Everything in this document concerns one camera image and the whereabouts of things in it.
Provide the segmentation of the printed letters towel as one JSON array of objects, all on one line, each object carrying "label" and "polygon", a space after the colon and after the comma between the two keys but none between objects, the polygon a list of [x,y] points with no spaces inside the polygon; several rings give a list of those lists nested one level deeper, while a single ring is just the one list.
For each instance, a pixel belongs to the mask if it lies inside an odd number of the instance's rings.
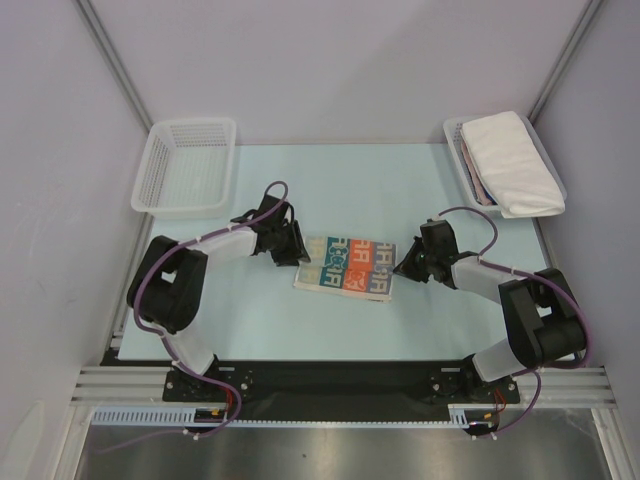
[{"label": "printed letters towel", "polygon": [[294,277],[297,289],[378,303],[392,299],[397,247],[361,238],[307,236],[310,257]]}]

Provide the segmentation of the white towel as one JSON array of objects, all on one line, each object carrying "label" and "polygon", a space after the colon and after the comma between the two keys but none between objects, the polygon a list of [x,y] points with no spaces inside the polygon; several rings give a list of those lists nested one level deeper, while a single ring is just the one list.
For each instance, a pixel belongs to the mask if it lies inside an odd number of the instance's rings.
[{"label": "white towel", "polygon": [[560,186],[516,112],[465,122],[461,134],[480,182],[503,217],[546,217],[565,211]]}]

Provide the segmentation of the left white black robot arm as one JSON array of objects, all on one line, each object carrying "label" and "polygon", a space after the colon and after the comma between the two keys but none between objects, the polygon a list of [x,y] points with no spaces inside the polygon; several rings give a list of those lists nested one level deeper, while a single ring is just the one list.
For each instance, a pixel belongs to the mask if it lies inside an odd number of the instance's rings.
[{"label": "left white black robot arm", "polygon": [[199,400],[220,388],[219,374],[210,369],[216,355],[200,341],[196,325],[207,270],[263,253],[278,267],[310,261],[294,207],[269,194],[220,230],[183,243],[153,238],[131,281],[127,305],[135,324],[161,339],[174,365],[188,373],[185,388]]}]

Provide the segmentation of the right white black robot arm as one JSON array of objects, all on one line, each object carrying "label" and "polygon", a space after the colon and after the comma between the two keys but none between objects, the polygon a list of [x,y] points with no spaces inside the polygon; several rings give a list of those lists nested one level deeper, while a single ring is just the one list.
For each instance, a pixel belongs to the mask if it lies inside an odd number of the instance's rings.
[{"label": "right white black robot arm", "polygon": [[488,262],[458,249],[448,221],[430,220],[394,273],[420,283],[434,280],[501,307],[506,338],[468,356],[460,369],[461,392],[471,401],[486,400],[498,381],[515,374],[587,363],[590,338],[583,314],[557,269],[530,273]]}]

